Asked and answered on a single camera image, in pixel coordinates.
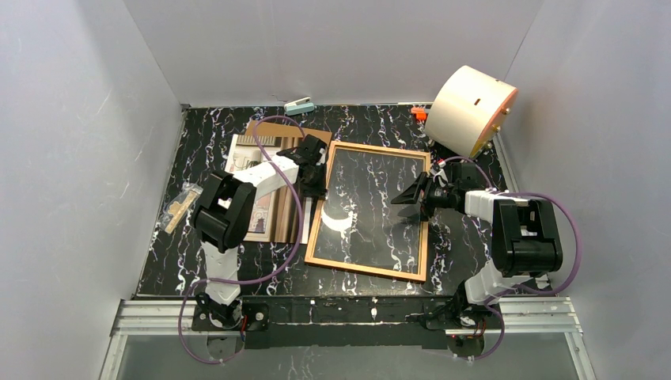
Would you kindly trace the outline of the brown backing board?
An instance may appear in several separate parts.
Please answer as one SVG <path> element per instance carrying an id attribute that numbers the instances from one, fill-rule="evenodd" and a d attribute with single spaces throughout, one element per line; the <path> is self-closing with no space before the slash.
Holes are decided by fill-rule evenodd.
<path id="1" fill-rule="evenodd" d="M 310 128 L 300 130 L 294 125 L 270 122 L 262 122 L 260 126 L 256 125 L 256 121 L 249 122 L 245 133 L 237 137 L 237 153 L 241 153 L 247 158 L 263 160 L 260 148 L 256 145 L 256 140 L 253 137 L 254 131 L 261 145 L 271 157 L 280 150 L 298 147 L 303 140 L 303 133 L 305 133 L 305 135 L 312 135 L 326 144 L 324 148 L 324 161 L 328 157 L 328 146 L 332 140 L 332 133 L 329 131 L 319 131 Z"/>

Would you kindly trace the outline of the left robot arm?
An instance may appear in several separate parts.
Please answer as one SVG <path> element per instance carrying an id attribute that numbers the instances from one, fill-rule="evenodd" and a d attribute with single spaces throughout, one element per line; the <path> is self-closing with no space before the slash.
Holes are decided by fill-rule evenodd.
<path id="1" fill-rule="evenodd" d="M 307 135 L 295 148 L 281 150 L 248 169 L 208 176 L 191 217 L 207 268 L 205 289 L 195 300 L 217 326 L 239 328 L 244 319 L 238 298 L 245 285 L 237 276 L 238 248 L 252 223 L 255 202 L 282 188 L 290 191 L 298 206 L 302 196 L 324 195 L 327 157 L 327 143 Z"/>

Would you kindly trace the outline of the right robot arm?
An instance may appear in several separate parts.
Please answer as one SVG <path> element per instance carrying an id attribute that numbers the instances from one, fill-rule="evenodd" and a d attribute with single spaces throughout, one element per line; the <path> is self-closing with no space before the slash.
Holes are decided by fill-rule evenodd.
<path id="1" fill-rule="evenodd" d="M 436 210 L 452 209 L 491 227 L 490 259 L 449 300 L 424 306 L 416 320 L 426 329 L 460 326 L 480 335 L 506 292 L 558 271 L 563 263 L 553 204 L 495 189 L 474 162 L 441 160 L 391 202 L 403 206 L 399 215 L 406 219 L 427 222 Z"/>

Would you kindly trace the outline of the printed photo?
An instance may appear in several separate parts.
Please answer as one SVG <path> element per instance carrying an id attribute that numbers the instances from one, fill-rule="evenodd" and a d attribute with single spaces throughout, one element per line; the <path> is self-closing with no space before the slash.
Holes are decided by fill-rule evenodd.
<path id="1" fill-rule="evenodd" d="M 248 169 L 264 162 L 251 135 L 234 135 L 226 160 L 225 171 L 232 173 Z M 302 233 L 298 233 L 298 212 L 290 190 L 286 187 L 259 198 L 252 209 L 246 241 L 305 244 L 309 240 L 313 201 L 302 201 L 304 223 Z"/>

